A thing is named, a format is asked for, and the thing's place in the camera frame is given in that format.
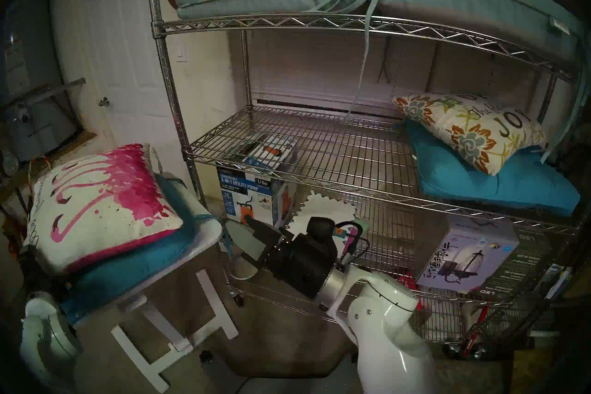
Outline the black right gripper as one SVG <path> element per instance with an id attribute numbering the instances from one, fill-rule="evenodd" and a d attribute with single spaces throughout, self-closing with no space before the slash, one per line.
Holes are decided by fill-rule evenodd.
<path id="1" fill-rule="evenodd" d="M 283 227 L 245 216 L 246 224 L 228 220 L 225 229 L 242 257 L 257 269 L 268 269 L 309 299 L 315 299 L 333 269 L 338 250 L 332 236 L 294 236 Z"/>

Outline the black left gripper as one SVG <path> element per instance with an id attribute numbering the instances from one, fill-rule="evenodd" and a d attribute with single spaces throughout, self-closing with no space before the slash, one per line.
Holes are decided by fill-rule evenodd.
<path id="1" fill-rule="evenodd" d="M 55 274 L 44 257 L 37 251 L 20 251 L 18 264 L 28 293 L 45 292 L 57 302 L 62 302 L 67 298 L 66 277 Z"/>

